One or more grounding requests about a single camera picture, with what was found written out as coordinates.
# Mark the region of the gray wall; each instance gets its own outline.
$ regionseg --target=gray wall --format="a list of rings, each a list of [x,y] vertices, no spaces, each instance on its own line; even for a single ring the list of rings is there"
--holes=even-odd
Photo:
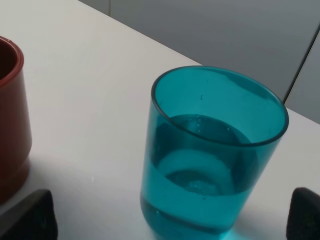
[[[312,46],[285,105],[320,124],[320,34]]]
[[[106,14],[110,16],[110,4],[111,0],[79,0],[80,2],[83,2],[84,4],[89,5],[90,7],[102,12],[103,14]]]
[[[319,0],[112,0],[111,16],[284,98],[320,21]]]

